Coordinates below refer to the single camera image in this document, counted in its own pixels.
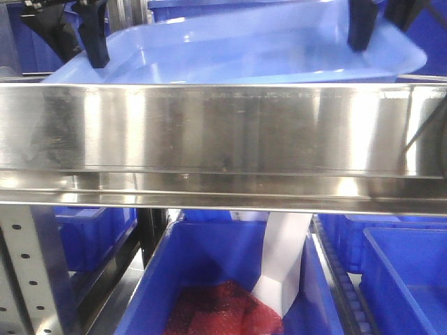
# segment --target metal bar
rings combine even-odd
[[[31,321],[0,230],[0,334],[30,335]]]
[[[317,216],[313,218],[312,227],[316,235],[316,242],[321,246],[318,250],[322,254],[320,261],[327,267],[332,281],[332,295],[345,333],[372,335],[372,327],[351,279],[340,264]]]
[[[445,214],[446,91],[0,84],[0,203]]]
[[[105,261],[98,271],[83,276],[82,282],[75,284],[75,293],[78,298],[79,319],[82,333],[86,334],[99,312],[103,308],[111,292],[121,279],[127,267],[139,248],[139,235],[133,224],[125,235],[118,241],[112,251],[112,257]]]
[[[87,335],[114,334],[140,282],[143,269],[140,255],[135,256]]]
[[[35,334],[80,334],[53,209],[0,206],[0,227]]]
[[[162,209],[138,208],[138,235],[140,236],[141,256],[143,266],[146,267],[156,248],[156,233],[153,211]]]

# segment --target stainless steel rail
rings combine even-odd
[[[445,84],[0,84],[0,202],[447,213]]]

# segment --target blue plastic bin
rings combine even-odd
[[[346,0],[332,0],[142,25],[108,38],[111,60],[105,68],[93,69],[82,53],[45,82],[389,82],[425,63],[424,52],[381,19],[369,48],[352,52],[348,18]]]
[[[265,223],[175,223],[147,267],[115,335],[160,335],[183,285],[229,279],[251,291],[261,271]],[[284,317],[288,335],[343,334],[310,235],[300,293]]]
[[[363,272],[365,228],[447,229],[447,217],[337,214],[319,217],[341,264],[345,270],[354,274]]]
[[[370,228],[360,289],[382,335],[447,334],[447,231]]]
[[[135,208],[113,208],[113,237],[117,242],[137,219]]]
[[[188,221],[231,221],[229,211],[215,211],[212,209],[183,209],[185,220]]]
[[[55,207],[68,270],[94,271],[135,221],[135,209]]]
[[[232,12],[234,10],[269,6],[288,0],[149,0],[154,22]]]

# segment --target red bubble wrap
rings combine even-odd
[[[280,335],[281,317],[234,281],[184,288],[163,335]]]

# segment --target storage rack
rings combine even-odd
[[[113,285],[90,288],[116,282],[139,244],[148,258],[166,221],[158,209],[445,214],[444,143],[435,141],[444,125],[435,120],[405,146],[446,92],[445,84],[0,84],[0,247],[10,256],[1,259],[9,278],[1,291],[23,295],[8,300],[17,326],[8,334],[25,334],[27,320],[39,335],[80,334],[93,322],[95,308],[79,306],[95,304],[75,299],[50,205],[141,208],[146,233],[129,231],[86,280],[83,301],[104,313]],[[347,333],[370,330],[354,328]]]

